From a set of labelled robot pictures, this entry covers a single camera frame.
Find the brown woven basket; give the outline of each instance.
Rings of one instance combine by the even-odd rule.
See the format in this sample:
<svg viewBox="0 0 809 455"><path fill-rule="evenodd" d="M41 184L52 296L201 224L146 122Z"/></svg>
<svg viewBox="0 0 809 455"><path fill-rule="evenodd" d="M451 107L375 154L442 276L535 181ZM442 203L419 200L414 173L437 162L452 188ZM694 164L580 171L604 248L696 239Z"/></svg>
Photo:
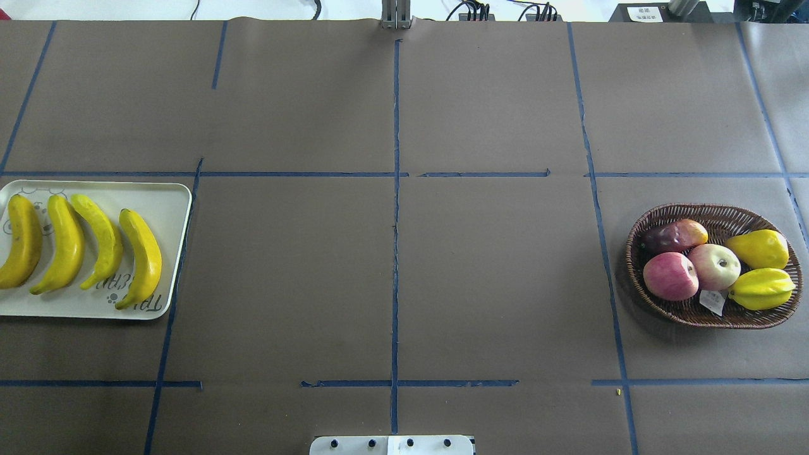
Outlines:
<svg viewBox="0 0 809 455"><path fill-rule="evenodd" d="M720 329L766 329L781 324L795 313L803 290L803 272L789 241L787 244L790 249L790 261L784 271L792 277L796 288L790 299L776 308L751 311L733 300L728 300L722 316L719 317L699 304L699 293L691 299L680 302L671 302L652 295L643 282L643 266L651 259L651 255L640 247L642 234L650 228L673 223L683 218L693 219L705 226L708 231L708 243L718 245L723 245L732 236L758 229L777 231L767 219L734 206L667 204L647 211L632 226L626 241L626 266L629 280L637 290L638 298L633 299L637 304L651 307L655 314L680 324ZM746 265L742 264L742 273L749 270Z"/></svg>

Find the white label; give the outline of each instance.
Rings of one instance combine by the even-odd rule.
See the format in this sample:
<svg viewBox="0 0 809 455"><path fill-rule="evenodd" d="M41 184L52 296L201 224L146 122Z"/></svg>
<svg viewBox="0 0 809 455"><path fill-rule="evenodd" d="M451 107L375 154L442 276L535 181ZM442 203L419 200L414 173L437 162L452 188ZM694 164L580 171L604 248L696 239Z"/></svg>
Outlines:
<svg viewBox="0 0 809 455"><path fill-rule="evenodd" d="M727 295L723 292L717 291L700 291L700 305L709 309L717 316L722 315L722 309L725 308L725 299Z"/></svg>
<svg viewBox="0 0 809 455"><path fill-rule="evenodd" d="M662 22L660 9L656 6L627 6L629 20L633 22Z"/></svg>

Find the white tray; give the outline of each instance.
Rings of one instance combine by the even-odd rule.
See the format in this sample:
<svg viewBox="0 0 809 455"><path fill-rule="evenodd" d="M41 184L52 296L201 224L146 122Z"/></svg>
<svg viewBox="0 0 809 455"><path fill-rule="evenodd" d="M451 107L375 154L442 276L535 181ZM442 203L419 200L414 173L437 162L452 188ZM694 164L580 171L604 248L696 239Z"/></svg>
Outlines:
<svg viewBox="0 0 809 455"><path fill-rule="evenodd" d="M17 193L24 195L39 209L44 235L42 257L31 278L23 286L0 290L0 315L146 320L160 317L168 310L191 210L191 192L185 185L111 181L12 181L0 189L0 265L11 249L11 228L6 208L11 196ZM98 255L95 237L83 219L87 249L84 252L82 269L76 279L68 287L46 292L41 296L32 296L28 292L31 286L40 281L53 257L53 231L46 214L48 198L51 194L64 194L70 200L74 193L90 197L115 224L118 213L124 208L135 210L149 224L163 253L163 274L155 293L149 299L126 310L115 309L115 303L126 295L134 270L132 245L126 240L126 236L123 236L124 260L116 274L86 291L78 287L92 273Z"/></svg>

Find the red apple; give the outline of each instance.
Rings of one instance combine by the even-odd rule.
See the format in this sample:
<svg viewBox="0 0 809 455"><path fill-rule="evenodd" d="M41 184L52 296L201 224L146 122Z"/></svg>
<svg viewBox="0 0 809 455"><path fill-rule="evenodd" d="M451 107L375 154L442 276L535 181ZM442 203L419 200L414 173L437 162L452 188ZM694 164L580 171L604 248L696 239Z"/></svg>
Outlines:
<svg viewBox="0 0 809 455"><path fill-rule="evenodd" d="M721 245L700 245L691 250L688 259L697 269L700 287L706 291L727 289L742 272L742 264L736 255Z"/></svg>
<svg viewBox="0 0 809 455"><path fill-rule="evenodd" d="M649 291L664 300L694 297L699 289L697 270L682 253L661 253L643 267L643 282Z"/></svg>

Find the yellow banana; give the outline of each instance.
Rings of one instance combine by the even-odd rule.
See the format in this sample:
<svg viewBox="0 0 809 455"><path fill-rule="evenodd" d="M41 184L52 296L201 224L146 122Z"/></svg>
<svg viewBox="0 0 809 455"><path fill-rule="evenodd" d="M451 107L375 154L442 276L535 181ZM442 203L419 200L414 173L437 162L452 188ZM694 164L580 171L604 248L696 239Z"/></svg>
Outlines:
<svg viewBox="0 0 809 455"><path fill-rule="evenodd" d="M149 225L137 212L121 210L118 222L135 253L135 273L132 284L129 285L129 293L115 304L116 309L124 309L146 300L155 292L163 270L163 255Z"/></svg>
<svg viewBox="0 0 809 455"><path fill-rule="evenodd" d="M51 196L48 199L48 216L53 223L55 253L42 281L30 290L34 296L70 284L84 260L84 231L67 199L57 194Z"/></svg>
<svg viewBox="0 0 809 455"><path fill-rule="evenodd" d="M99 256L95 260L93 273L79 285L86 291L97 282L115 274L124 257L124 244L118 226L112 224L107 214L92 199L84 194L74 194L70 196L70 201L76 212L90 225L99 245Z"/></svg>
<svg viewBox="0 0 809 455"><path fill-rule="evenodd" d="M0 268L0 289L25 283L42 254L42 227L31 201L19 194L11 196L8 217L11 221L11 251Z"/></svg>

